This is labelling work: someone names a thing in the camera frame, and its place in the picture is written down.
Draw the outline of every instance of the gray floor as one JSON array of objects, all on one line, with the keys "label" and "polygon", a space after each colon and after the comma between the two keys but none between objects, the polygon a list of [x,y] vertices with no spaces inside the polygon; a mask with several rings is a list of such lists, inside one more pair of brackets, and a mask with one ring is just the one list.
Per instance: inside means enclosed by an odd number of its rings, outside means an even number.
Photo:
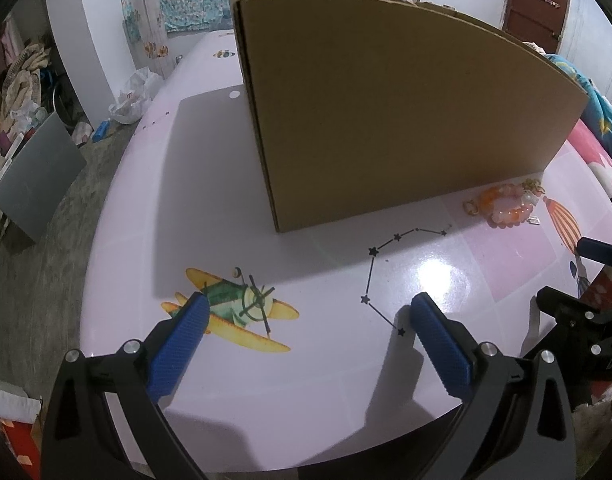
[{"label": "gray floor", "polygon": [[48,399],[63,354],[78,345],[94,230],[135,126],[81,148],[87,166],[33,244],[15,226],[0,249],[0,380]]}]

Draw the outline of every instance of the white plastic bag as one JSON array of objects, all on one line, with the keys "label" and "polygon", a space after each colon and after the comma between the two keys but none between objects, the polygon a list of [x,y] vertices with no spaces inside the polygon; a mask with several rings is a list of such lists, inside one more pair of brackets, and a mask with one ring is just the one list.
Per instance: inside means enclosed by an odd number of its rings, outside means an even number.
[{"label": "white plastic bag", "polygon": [[121,124],[136,123],[164,84],[164,78],[146,66],[135,72],[123,86],[117,102],[110,106],[110,118]]}]

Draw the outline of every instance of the blue blanket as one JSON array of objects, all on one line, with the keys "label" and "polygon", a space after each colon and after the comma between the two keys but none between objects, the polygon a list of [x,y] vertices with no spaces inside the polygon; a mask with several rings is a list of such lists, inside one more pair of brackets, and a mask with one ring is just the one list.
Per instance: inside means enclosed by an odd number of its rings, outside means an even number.
[{"label": "blue blanket", "polygon": [[546,54],[545,57],[566,72],[588,94],[589,101],[581,119],[612,158],[612,106],[590,79],[567,59],[557,54]]}]

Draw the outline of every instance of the orange striped balloon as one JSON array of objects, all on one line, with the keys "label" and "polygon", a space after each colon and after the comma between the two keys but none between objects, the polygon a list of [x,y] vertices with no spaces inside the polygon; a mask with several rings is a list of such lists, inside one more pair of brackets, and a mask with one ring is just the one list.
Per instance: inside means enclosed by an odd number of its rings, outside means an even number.
[{"label": "orange striped balloon", "polygon": [[544,202],[561,241],[564,242],[564,245],[568,247],[571,253],[575,254],[577,242],[582,237],[575,217],[568,209],[555,200],[544,197]]}]

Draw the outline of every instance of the constellation print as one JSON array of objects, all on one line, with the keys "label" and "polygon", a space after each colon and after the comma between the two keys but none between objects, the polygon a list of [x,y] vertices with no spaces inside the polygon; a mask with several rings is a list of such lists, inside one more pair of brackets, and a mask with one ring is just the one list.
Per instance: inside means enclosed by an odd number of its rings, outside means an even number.
[{"label": "constellation print", "polygon": [[405,233],[402,233],[402,234],[397,233],[393,235],[393,237],[390,240],[388,240],[386,243],[380,246],[375,246],[375,247],[371,247],[368,249],[368,255],[371,257],[371,269],[368,271],[368,282],[366,283],[366,292],[364,295],[361,296],[361,303],[368,305],[369,307],[372,308],[372,310],[377,312],[377,314],[379,314],[379,316],[386,323],[388,323],[391,327],[397,330],[397,335],[403,336],[406,333],[406,331],[403,328],[397,328],[390,319],[384,316],[384,314],[382,314],[382,312],[376,306],[374,306],[374,304],[372,304],[371,298],[368,295],[368,292],[371,289],[372,269],[374,268],[374,265],[375,265],[375,258],[377,258],[377,255],[379,254],[379,252],[384,247],[386,247],[388,244],[392,242],[400,242],[402,238],[406,235],[409,235],[415,232],[424,232],[424,233],[432,233],[432,234],[439,235],[439,236],[446,236],[448,234],[448,229],[450,229],[451,227],[452,227],[451,225],[448,225],[448,228],[442,231],[433,231],[431,229],[422,229],[421,227],[415,227],[414,229],[410,229],[409,231],[406,231]]}]

